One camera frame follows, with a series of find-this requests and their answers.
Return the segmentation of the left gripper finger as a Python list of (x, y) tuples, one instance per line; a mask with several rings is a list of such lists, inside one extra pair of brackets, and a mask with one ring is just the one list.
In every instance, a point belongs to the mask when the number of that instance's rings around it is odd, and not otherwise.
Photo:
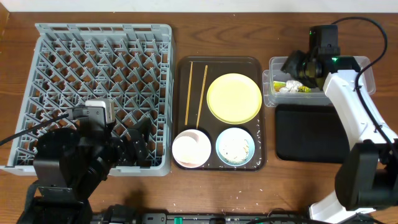
[(148, 140), (152, 129), (152, 122), (150, 118), (145, 117), (139, 120), (136, 124), (136, 129), (139, 131), (143, 140)]
[(131, 128), (128, 129), (128, 134), (130, 135), (130, 140), (127, 143), (127, 149), (131, 160), (135, 162), (137, 166), (146, 166), (146, 159), (149, 155), (149, 150), (147, 148), (149, 130)]

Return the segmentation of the white tissue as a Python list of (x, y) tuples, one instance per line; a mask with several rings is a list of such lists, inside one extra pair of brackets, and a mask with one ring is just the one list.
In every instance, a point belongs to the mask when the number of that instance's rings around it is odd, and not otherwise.
[(285, 86), (279, 89), (280, 93), (297, 93), (301, 92), (304, 86), (296, 80), (289, 80), (285, 83)]

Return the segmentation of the green snack wrapper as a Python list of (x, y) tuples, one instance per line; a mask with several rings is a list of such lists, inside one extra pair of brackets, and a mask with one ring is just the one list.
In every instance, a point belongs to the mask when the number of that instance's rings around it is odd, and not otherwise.
[[(283, 86), (285, 86), (286, 82), (274, 82), (273, 86), (274, 86), (274, 90), (279, 92), (279, 89)], [(310, 93), (311, 89), (307, 86), (304, 86), (304, 89), (301, 92), (298, 93)]]

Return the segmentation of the white pink bowl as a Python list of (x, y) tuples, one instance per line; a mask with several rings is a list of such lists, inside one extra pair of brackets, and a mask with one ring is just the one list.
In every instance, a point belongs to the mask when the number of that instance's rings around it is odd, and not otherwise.
[(173, 141), (172, 155), (175, 161), (184, 168), (200, 167), (210, 158), (210, 139), (197, 129), (182, 131)]

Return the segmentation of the wooden chopstick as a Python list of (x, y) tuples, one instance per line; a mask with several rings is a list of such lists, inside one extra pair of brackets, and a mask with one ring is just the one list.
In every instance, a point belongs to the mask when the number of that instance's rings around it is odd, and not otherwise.
[(188, 124), (189, 108), (190, 108), (190, 93), (191, 93), (191, 87), (192, 87), (192, 74), (193, 74), (193, 61), (190, 62), (190, 73), (189, 73), (189, 80), (188, 80), (187, 102), (186, 102), (184, 125)]
[(208, 65), (205, 65), (203, 81), (202, 81), (202, 86), (201, 86), (201, 93), (200, 93), (200, 102), (199, 102), (198, 113), (197, 113), (196, 129), (198, 129), (199, 123), (200, 123), (201, 108), (202, 108), (202, 104), (203, 104), (203, 95), (204, 95), (204, 91), (205, 91), (207, 72), (208, 72)]

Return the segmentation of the light blue bowl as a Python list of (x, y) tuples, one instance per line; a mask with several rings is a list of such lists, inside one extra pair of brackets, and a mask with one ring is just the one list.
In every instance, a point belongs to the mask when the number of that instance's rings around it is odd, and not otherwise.
[(241, 128), (225, 129), (217, 137), (215, 150), (226, 165), (246, 165), (254, 156), (255, 144), (252, 136)]

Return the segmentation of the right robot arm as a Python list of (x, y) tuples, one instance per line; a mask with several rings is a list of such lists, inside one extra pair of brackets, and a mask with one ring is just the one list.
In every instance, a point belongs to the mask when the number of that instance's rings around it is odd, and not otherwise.
[(353, 56), (314, 57), (292, 52), (281, 70), (319, 88), (330, 99), (345, 129), (349, 156), (335, 176), (335, 189), (312, 204), (312, 220), (341, 223), (361, 213), (397, 205), (397, 134), (382, 120)]

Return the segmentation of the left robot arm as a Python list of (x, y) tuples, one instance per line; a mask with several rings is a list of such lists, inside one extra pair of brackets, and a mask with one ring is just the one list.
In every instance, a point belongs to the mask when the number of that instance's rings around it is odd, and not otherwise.
[(129, 137), (114, 138), (114, 123), (80, 118), (78, 129), (60, 128), (39, 138), (34, 158), (37, 181), (27, 191), (18, 223), (91, 223), (88, 201), (118, 160), (145, 159), (151, 129), (149, 118), (128, 129)]

